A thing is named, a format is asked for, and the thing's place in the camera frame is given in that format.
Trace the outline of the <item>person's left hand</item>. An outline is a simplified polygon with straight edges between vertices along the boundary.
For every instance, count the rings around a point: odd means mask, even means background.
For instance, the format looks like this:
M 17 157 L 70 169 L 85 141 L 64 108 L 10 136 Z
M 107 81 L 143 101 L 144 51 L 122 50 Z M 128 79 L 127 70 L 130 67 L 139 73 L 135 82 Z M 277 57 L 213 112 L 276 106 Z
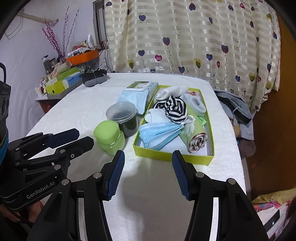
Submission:
M 10 219 L 13 222 L 20 222 L 21 220 L 28 220 L 34 223 L 43 209 L 41 201 L 34 203 L 33 205 L 21 210 L 20 212 L 9 211 L 3 204 L 1 204 L 1 215 L 5 218 Z

